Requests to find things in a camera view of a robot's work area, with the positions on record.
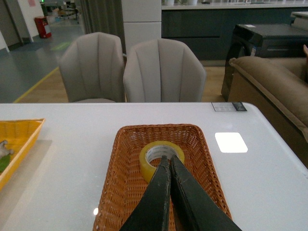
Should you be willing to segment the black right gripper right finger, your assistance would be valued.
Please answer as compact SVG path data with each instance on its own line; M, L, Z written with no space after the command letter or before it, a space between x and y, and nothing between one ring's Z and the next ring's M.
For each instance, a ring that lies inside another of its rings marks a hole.
M239 231L176 155L170 162L171 201L177 231Z

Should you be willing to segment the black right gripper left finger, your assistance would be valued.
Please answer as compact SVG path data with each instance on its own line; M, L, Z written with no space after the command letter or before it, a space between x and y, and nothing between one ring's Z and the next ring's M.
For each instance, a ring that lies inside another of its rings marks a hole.
M167 231L171 171L167 157L161 158L140 202L132 211L121 231Z

